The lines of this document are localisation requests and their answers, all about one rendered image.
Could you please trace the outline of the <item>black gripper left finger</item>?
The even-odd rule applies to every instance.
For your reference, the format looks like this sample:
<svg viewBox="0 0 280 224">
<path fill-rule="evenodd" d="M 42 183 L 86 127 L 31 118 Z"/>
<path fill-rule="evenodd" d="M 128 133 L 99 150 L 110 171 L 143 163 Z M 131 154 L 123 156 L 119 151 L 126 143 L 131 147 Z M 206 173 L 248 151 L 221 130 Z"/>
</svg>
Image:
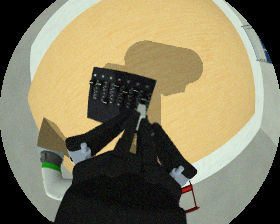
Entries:
<svg viewBox="0 0 280 224">
<path fill-rule="evenodd" d="M 121 178 L 141 111 L 142 104 L 139 104 L 137 111 L 133 111 L 130 118 L 125 114 L 119 114 L 84 134 L 68 137 L 65 143 L 71 161 L 76 165 L 95 156 L 124 131 L 105 163 L 105 175 L 108 178 L 112 180 Z"/>
</svg>

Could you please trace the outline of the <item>black lighting desk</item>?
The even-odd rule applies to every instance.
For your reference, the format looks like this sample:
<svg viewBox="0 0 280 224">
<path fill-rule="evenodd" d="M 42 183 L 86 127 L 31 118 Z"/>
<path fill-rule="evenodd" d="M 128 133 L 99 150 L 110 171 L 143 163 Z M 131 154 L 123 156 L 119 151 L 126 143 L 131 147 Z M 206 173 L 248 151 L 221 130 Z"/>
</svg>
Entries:
<svg viewBox="0 0 280 224">
<path fill-rule="evenodd" d="M 87 118 L 104 123 L 121 113 L 131 117 L 139 103 L 146 105 L 147 113 L 156 81 L 128 72 L 93 67 Z"/>
</svg>

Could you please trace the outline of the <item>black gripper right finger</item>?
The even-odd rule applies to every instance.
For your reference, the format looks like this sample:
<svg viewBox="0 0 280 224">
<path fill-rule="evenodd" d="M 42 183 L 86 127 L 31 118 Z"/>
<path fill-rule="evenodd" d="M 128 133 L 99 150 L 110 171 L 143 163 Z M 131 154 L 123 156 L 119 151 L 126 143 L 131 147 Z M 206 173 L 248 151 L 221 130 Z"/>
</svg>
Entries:
<svg viewBox="0 0 280 224">
<path fill-rule="evenodd" d="M 142 105 L 136 134 L 136 154 L 141 154 L 142 183 L 154 187 L 162 179 L 159 159 L 162 167 L 181 187 L 184 186 L 197 174 L 197 169 L 182 156 L 161 125 L 151 124 L 146 118 L 146 105 Z"/>
</svg>

